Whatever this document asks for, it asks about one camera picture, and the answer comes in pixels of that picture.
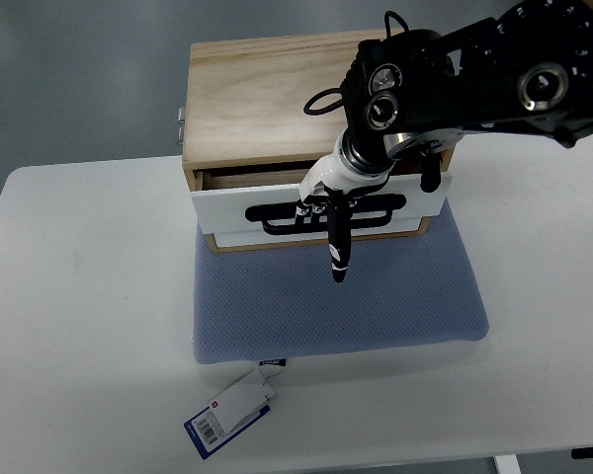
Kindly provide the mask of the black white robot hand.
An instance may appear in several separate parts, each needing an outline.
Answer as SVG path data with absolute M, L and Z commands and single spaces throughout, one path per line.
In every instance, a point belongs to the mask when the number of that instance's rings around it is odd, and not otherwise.
M 325 204 L 331 272 L 338 283 L 345 279 L 351 258 L 350 201 L 382 189 L 392 169 L 389 165 L 380 172 L 369 171 L 361 160 L 349 131 L 345 130 L 336 139 L 332 152 L 319 158 L 298 186 L 299 213 Z

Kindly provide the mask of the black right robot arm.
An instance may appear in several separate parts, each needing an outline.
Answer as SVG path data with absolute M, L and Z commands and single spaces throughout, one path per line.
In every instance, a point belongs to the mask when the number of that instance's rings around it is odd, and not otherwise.
M 403 29 L 366 39 L 337 90 L 347 120 L 302 199 L 379 189 L 396 162 L 440 183 L 440 153 L 467 133 L 544 136 L 570 148 L 593 134 L 593 10 L 525 1 L 447 35 Z

